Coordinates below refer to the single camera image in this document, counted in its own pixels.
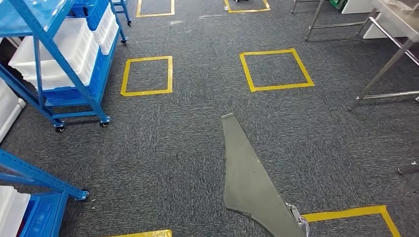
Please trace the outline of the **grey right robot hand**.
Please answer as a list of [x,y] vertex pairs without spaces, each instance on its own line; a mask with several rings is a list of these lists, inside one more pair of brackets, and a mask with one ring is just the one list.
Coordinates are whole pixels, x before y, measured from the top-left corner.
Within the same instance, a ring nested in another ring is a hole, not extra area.
[[300,215],[298,209],[296,208],[295,205],[286,203],[286,206],[288,207],[290,213],[292,214],[292,216],[294,217],[295,221],[297,222],[299,228],[302,230],[302,232],[304,233],[305,237],[309,237],[309,224],[307,222],[307,220]]

